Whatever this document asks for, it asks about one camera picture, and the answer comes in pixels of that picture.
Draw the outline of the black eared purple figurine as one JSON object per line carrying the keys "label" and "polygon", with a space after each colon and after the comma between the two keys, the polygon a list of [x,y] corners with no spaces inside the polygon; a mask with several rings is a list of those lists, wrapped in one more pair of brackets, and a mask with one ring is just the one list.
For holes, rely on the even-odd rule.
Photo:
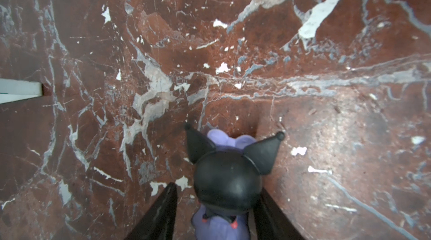
{"label": "black eared purple figurine", "polygon": [[249,213],[259,201],[262,177],[272,171],[285,133],[258,141],[250,135],[229,137],[219,129],[203,134],[190,124],[185,132],[200,204],[191,219],[196,239],[250,239]]}

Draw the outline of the white two-tier metal shelf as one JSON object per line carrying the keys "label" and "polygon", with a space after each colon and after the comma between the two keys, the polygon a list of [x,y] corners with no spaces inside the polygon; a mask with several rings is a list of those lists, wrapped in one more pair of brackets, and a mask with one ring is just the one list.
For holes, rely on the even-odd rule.
{"label": "white two-tier metal shelf", "polygon": [[39,82],[1,79],[1,104],[37,98],[43,95],[43,85]]}

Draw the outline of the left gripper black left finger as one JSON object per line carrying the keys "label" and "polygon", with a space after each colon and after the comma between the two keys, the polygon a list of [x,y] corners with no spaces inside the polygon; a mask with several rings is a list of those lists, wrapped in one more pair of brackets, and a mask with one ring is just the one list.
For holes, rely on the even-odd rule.
{"label": "left gripper black left finger", "polygon": [[177,200],[177,185],[171,182],[125,239],[172,240]]}

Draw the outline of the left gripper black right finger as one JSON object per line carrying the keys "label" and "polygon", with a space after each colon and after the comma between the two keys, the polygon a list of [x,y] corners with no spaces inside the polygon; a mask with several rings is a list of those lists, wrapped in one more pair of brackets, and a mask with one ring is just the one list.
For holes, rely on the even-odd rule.
{"label": "left gripper black right finger", "polygon": [[265,188],[253,213],[258,240],[305,240]]}

